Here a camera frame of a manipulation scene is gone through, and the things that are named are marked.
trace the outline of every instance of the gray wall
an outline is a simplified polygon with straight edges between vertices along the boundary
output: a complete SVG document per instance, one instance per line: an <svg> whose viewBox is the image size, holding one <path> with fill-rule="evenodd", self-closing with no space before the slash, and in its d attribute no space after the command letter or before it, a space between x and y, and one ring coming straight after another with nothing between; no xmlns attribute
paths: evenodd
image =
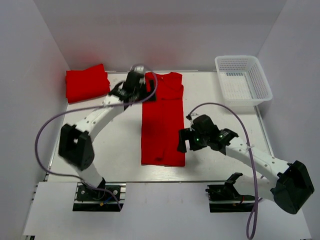
<svg viewBox="0 0 320 240"><path fill-rule="evenodd" d="M320 1L288 0L258 58L273 93L260 107L273 151L306 164L315 193L303 207L320 240Z"/></svg>
<svg viewBox="0 0 320 240"><path fill-rule="evenodd" d="M214 68L256 56L286 0L34 0L71 69Z"/></svg>
<svg viewBox="0 0 320 240"><path fill-rule="evenodd" d="M40 126L66 107L59 48L32 0L2 0L0 7L0 239L19 240L36 184L44 179L34 140ZM57 125L43 135L48 164Z"/></svg>

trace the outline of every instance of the perforated basket bottom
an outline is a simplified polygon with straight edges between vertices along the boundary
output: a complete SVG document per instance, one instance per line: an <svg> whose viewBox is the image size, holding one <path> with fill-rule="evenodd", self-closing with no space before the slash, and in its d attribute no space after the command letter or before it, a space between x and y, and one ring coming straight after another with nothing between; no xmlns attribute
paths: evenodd
<svg viewBox="0 0 320 240"><path fill-rule="evenodd" d="M254 95L250 89L246 72L220 72L222 89L228 100L251 100Z"/></svg>

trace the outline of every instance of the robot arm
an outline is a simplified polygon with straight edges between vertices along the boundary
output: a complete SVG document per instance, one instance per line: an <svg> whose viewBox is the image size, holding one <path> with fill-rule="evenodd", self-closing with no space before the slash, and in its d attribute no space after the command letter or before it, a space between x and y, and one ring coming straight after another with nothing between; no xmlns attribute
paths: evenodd
<svg viewBox="0 0 320 240"><path fill-rule="evenodd" d="M190 128L179 131L178 151L183 153L187 151L186 140L189 141L190 150L197 151L209 146L212 150L251 167L249 147L246 142L229 129L218 129L207 115L197 117L192 121ZM296 214L315 191L306 166L299 161L289 163L255 147L250 148L256 171L266 178L257 179L259 197L274 201L284 211ZM225 182L223 189L229 196L254 196L253 186L252 177L234 173Z"/></svg>
<svg viewBox="0 0 320 240"><path fill-rule="evenodd" d="M125 82L118 83L105 97L103 105L133 103L145 99L154 91L155 83L149 81L150 91L148 91L144 76L143 68L132 69ZM155 100L156 96L153 95L148 101ZM93 163L95 158L93 141L100 131L126 108L127 106L123 105L98 108L77 123L73 125L67 123L61 128L58 154L75 169L85 184L95 188L105 187L106 181ZM92 192L97 198L100 194L101 191Z"/></svg>

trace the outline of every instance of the folded red cloth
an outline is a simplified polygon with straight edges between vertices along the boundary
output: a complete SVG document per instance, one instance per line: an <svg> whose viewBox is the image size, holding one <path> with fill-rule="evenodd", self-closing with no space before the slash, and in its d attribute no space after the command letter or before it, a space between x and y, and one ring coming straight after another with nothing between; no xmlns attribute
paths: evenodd
<svg viewBox="0 0 320 240"><path fill-rule="evenodd" d="M65 96L70 104L100 97L110 92L108 73L105 72L103 64L83 71L66 71L65 82Z"/></svg>
<svg viewBox="0 0 320 240"><path fill-rule="evenodd" d="M179 130L185 127L182 75L171 72L156 76L156 102L142 104L141 164L183 167L185 154L177 151ZM145 79L148 86L154 77L149 72Z"/></svg>

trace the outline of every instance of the plastic basket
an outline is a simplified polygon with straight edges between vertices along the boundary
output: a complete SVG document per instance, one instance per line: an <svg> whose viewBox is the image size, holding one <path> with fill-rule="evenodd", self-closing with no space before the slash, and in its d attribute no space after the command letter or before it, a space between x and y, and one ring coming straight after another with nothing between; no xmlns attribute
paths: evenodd
<svg viewBox="0 0 320 240"><path fill-rule="evenodd" d="M255 56L218 56L214 61L225 105L249 107L272 99L267 78Z"/></svg>

